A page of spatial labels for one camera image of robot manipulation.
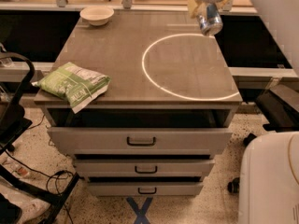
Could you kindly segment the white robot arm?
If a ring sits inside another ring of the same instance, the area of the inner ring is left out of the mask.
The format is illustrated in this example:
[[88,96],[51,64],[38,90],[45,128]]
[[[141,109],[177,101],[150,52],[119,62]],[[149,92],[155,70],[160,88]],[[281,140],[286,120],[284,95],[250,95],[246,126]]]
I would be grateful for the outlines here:
[[[200,7],[226,0],[188,0]],[[299,0],[251,0],[293,70],[299,66]],[[268,133],[246,147],[240,170],[238,224],[298,224],[299,132]]]

